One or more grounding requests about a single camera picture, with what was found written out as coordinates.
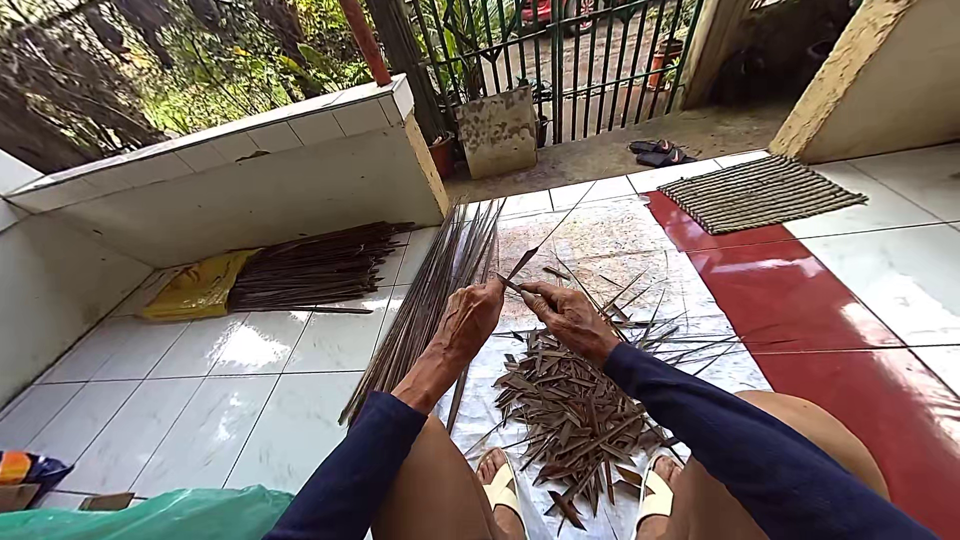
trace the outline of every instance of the metal gate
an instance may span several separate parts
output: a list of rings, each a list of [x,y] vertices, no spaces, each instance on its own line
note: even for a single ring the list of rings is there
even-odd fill
[[[704,0],[408,2],[448,118],[530,84],[556,144],[669,113]]]

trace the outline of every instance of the slide sandal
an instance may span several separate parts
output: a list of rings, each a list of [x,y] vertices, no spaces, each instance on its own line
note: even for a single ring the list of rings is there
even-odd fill
[[[670,165],[679,165],[681,163],[692,163],[696,161],[696,158],[691,158],[684,152],[674,147],[670,152],[666,154],[661,154],[659,152],[640,152],[636,155],[636,162],[640,165],[647,165],[650,167],[662,168],[669,167]]]
[[[628,148],[634,154],[639,154],[640,152],[657,152],[658,154],[666,154],[673,150],[673,143],[664,138],[660,139],[657,142],[652,140],[635,140],[631,142]]]
[[[661,457],[676,462],[676,459],[667,453],[655,453],[650,456],[647,468],[643,472],[643,483],[640,485],[640,510],[636,515],[634,530],[640,527],[640,522],[650,516],[670,517],[670,511],[673,509],[673,490],[660,478],[660,475],[654,472],[654,463]]]
[[[480,460],[477,461],[477,468],[479,468],[479,464],[487,460],[495,450],[501,449],[491,448],[484,452],[483,455],[480,456]],[[517,518],[519,518],[520,524],[523,525],[523,515],[520,514],[520,504],[516,500],[516,493],[508,487],[511,480],[514,482],[514,489],[516,489],[517,483],[514,476],[514,467],[510,464],[510,459],[507,458],[503,465],[500,465],[500,468],[496,470],[496,474],[493,475],[493,481],[483,484],[483,489],[487,492],[487,500],[490,501],[490,510],[494,510],[500,505],[506,506],[513,510]]]

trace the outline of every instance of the green plastic bag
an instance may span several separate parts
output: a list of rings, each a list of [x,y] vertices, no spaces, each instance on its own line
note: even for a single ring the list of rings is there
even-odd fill
[[[0,514],[0,538],[259,540],[293,498],[254,485],[245,489],[178,489],[115,512],[23,510]]]

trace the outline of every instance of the plastic bag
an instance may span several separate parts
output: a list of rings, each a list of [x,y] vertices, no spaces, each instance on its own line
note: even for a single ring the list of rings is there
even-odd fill
[[[53,457],[28,452],[0,452],[0,485],[35,483],[39,488],[32,501],[43,497],[72,470],[73,465]]]
[[[0,514],[4,540],[259,540],[294,498],[254,485],[178,489],[115,512],[41,508]]]
[[[191,264],[156,298],[142,315],[154,321],[180,321],[227,314],[227,295],[247,259],[259,250],[242,250],[205,258]]]

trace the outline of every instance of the foot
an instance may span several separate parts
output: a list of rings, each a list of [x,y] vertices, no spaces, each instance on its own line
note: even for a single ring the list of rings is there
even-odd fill
[[[487,485],[493,481],[496,472],[507,462],[507,455],[500,449],[493,449],[477,466],[477,477],[480,483]],[[516,485],[511,480],[507,487],[516,493]],[[504,537],[510,540],[523,539],[523,523],[520,516],[509,506],[500,505],[493,509],[493,520],[503,529]]]
[[[657,473],[674,492],[676,492],[677,478],[683,471],[684,467],[682,465],[678,465],[676,461],[666,455],[660,455],[657,457],[657,460],[654,461],[654,472]],[[660,536],[666,532],[666,526],[669,522],[670,518],[666,516],[650,516],[644,519],[636,528],[636,540],[655,540],[656,538],[660,538]]]

